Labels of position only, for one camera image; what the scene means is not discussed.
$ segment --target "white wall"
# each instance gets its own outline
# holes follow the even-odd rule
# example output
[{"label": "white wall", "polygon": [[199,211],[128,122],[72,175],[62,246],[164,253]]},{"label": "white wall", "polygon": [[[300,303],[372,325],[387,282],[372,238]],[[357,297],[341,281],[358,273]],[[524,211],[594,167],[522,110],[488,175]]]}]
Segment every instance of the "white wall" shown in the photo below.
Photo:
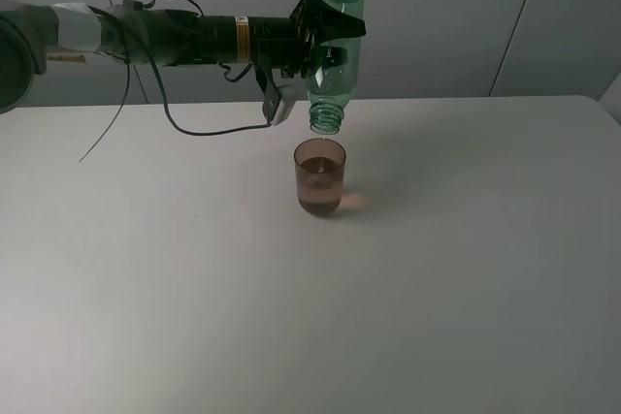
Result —
[{"label": "white wall", "polygon": [[524,0],[366,0],[357,98],[487,96]]},{"label": "white wall", "polygon": [[495,96],[600,99],[621,72],[621,0],[528,0]]}]

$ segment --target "metal bracket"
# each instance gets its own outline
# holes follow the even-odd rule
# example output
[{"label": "metal bracket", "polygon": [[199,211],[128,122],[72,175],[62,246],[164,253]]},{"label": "metal bracket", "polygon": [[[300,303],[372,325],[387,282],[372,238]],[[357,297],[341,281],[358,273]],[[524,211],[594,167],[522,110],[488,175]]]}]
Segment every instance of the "metal bracket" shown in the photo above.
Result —
[{"label": "metal bracket", "polygon": [[360,38],[367,34],[362,19],[343,14],[323,0],[300,0],[290,18],[302,42],[302,78],[312,73],[312,54],[316,46],[334,39]]},{"label": "metal bracket", "polygon": [[270,57],[259,55],[254,66],[256,80],[263,91],[263,115],[270,126],[277,126],[286,120],[297,100],[297,92],[291,84],[276,86],[272,75]]}]

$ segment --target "table surface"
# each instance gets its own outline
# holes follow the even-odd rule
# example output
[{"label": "table surface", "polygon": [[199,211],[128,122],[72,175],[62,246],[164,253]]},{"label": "table surface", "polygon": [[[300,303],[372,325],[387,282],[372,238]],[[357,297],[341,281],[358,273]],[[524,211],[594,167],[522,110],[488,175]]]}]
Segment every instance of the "table surface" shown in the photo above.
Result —
[{"label": "table surface", "polygon": [[2,115],[2,413],[621,411],[621,127],[596,103],[353,102],[329,219],[297,205],[307,111],[191,138],[129,107],[81,164],[115,109]]}]

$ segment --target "silver tape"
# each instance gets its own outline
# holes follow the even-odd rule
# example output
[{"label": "silver tape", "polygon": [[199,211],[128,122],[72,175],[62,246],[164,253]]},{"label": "silver tape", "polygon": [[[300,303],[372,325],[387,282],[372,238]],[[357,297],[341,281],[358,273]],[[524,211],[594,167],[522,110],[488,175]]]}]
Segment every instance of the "silver tape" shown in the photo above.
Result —
[{"label": "silver tape", "polygon": [[58,16],[58,45],[94,52],[101,46],[101,23],[84,3],[54,4]]}]

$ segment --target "brown liquid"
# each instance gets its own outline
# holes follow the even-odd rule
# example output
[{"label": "brown liquid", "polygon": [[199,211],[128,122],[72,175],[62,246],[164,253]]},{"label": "brown liquid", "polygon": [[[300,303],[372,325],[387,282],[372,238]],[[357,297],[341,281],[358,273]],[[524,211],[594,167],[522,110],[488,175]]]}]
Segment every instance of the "brown liquid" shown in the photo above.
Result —
[{"label": "brown liquid", "polygon": [[298,169],[298,200],[313,215],[333,212],[341,203],[343,170],[334,160],[312,157]]}]

